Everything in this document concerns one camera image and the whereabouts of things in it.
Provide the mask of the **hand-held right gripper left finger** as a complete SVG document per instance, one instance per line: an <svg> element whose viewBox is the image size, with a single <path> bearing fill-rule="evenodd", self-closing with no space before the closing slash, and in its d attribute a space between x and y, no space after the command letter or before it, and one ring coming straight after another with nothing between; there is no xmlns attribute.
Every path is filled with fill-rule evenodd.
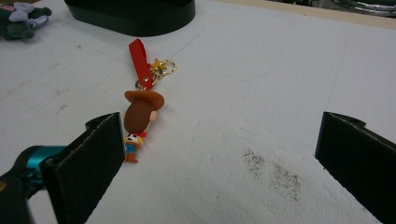
<svg viewBox="0 0 396 224"><path fill-rule="evenodd" d="M118 112L86 123L86 131L41 162L58 224L84 224L124 160Z"/></svg>

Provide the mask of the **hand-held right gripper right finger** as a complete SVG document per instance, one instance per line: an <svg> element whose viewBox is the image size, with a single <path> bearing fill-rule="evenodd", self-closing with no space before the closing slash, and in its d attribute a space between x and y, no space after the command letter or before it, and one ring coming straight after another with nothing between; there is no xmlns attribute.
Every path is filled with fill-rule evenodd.
<svg viewBox="0 0 396 224"><path fill-rule="evenodd" d="M396 144L349 116L322 115L315 158L383 224L396 224Z"/></svg>

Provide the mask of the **dark green plush toy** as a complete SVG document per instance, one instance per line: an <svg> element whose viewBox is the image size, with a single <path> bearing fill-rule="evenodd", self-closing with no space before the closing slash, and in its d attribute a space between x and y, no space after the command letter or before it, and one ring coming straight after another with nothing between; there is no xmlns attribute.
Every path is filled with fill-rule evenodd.
<svg viewBox="0 0 396 224"><path fill-rule="evenodd" d="M36 29L49 22L51 15L48 7L35 7L31 3L0 4L0 38L31 39Z"/></svg>

